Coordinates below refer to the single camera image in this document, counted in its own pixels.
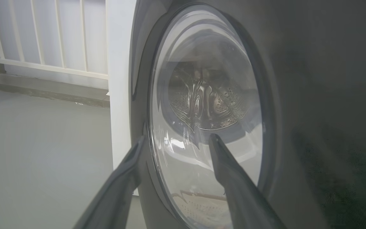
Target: floor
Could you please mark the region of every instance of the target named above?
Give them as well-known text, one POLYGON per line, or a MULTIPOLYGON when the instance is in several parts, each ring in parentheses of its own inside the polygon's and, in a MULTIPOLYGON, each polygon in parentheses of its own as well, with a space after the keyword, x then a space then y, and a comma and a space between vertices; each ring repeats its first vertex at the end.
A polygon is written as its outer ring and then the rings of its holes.
POLYGON ((72 228, 111 172, 109 109, 0 91, 0 229, 72 228))

